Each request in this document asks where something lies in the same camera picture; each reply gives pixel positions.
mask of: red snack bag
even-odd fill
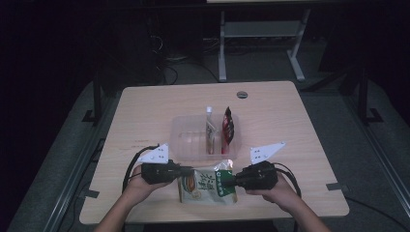
[[[225,110],[222,121],[222,142],[221,142],[221,152],[223,154],[229,154],[229,144],[233,139],[234,135],[234,125],[232,120],[232,113],[229,106]]]

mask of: wooden table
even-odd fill
[[[248,93],[239,99],[237,93]],[[286,146],[270,161],[288,166],[295,174],[307,204],[320,217],[340,217],[349,212],[341,190],[328,190],[337,182],[308,114],[292,82],[246,82],[179,86],[132,87],[124,90],[109,130],[90,190],[80,214],[85,224],[99,223],[121,195],[122,181],[136,152],[170,140],[172,119],[205,114],[211,105],[223,113],[229,106],[240,120],[242,146],[234,161],[234,173],[250,165],[249,148],[281,141]],[[182,162],[210,165],[214,161]],[[276,204],[237,188],[232,206],[199,206],[179,201],[177,182],[153,192],[135,207],[127,222],[183,222],[246,220],[291,217]]]

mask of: human hand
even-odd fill
[[[302,201],[279,172],[278,182],[272,189],[247,190],[247,194],[262,195],[263,199],[278,204],[287,213],[291,213]]]
[[[131,206],[144,201],[155,189],[169,185],[170,183],[159,183],[150,185],[141,177],[141,165],[132,171],[132,177],[121,197],[127,199]]]

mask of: black controller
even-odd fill
[[[239,186],[246,190],[272,189],[278,182],[275,166],[267,161],[245,167],[242,172],[232,176],[232,180],[222,182],[224,187]]]
[[[191,166],[181,166],[172,159],[168,163],[142,163],[141,177],[150,185],[168,183],[181,176],[193,174]]]

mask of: floor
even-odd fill
[[[298,54],[306,81],[298,82],[285,52],[292,43],[271,40],[235,47],[235,52],[226,58],[227,82],[290,80],[301,90],[328,75],[317,71],[326,42],[306,41]],[[180,55],[175,53],[174,60]],[[217,82],[215,51],[206,53],[201,64],[183,59],[167,65],[172,69],[164,69],[164,80],[160,84]],[[346,217],[323,220],[333,231],[409,231],[409,212],[403,207],[405,202],[397,197],[400,191],[396,190],[392,174],[385,167],[389,160],[403,185],[410,186],[410,129],[391,107],[384,91],[371,81],[368,107],[376,108],[384,122],[364,126],[356,114],[357,94],[344,97],[337,91],[341,80],[315,93],[300,93],[350,207]],[[83,191],[92,180],[99,150],[120,97],[121,92],[103,97],[102,119],[93,125],[81,122],[85,112],[93,108],[92,83],[83,90],[26,194],[10,231],[93,230],[95,225],[78,221]],[[62,210],[53,214],[53,209]],[[290,231],[293,219],[274,220],[274,224],[278,231]],[[126,231],[142,231],[143,228],[143,225],[128,225]]]

